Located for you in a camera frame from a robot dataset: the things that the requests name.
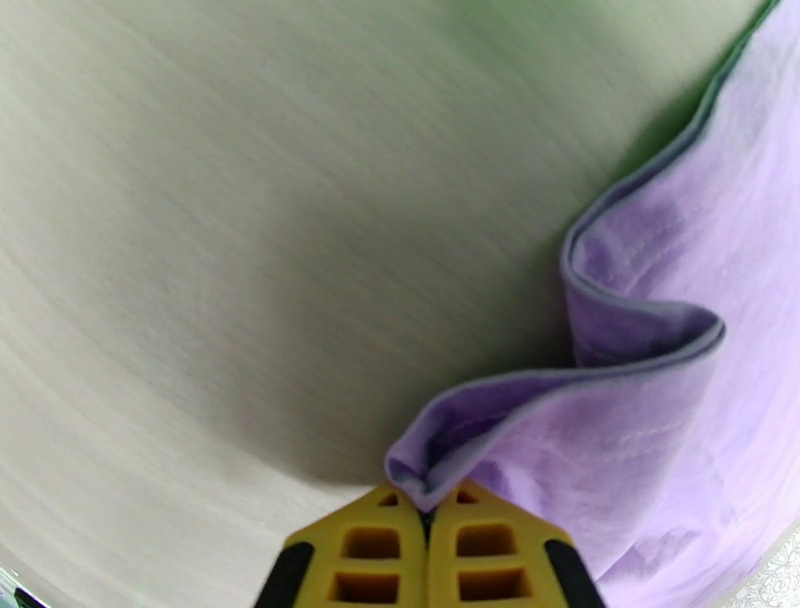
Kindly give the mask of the purple shirt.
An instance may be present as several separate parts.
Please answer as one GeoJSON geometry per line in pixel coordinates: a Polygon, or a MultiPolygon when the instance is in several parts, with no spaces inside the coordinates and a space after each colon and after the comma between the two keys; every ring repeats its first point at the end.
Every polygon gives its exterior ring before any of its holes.
{"type": "Polygon", "coordinates": [[[576,367],[441,394],[387,477],[563,527],[607,608],[707,608],[800,517],[800,0],[577,220],[561,273],[576,367]]]}

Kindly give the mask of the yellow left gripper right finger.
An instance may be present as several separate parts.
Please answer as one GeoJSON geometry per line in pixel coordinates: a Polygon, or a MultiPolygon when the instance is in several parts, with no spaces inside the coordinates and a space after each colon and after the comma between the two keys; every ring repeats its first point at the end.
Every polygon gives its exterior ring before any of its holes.
{"type": "Polygon", "coordinates": [[[562,528],[460,484],[428,526],[428,608],[607,608],[562,528]]]}

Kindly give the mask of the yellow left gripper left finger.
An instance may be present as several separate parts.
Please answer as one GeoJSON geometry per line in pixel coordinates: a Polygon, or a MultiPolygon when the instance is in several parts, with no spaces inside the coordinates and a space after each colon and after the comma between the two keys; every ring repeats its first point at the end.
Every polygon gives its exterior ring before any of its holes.
{"type": "Polygon", "coordinates": [[[427,545],[389,485],[288,536],[253,608],[425,608],[427,545]]]}

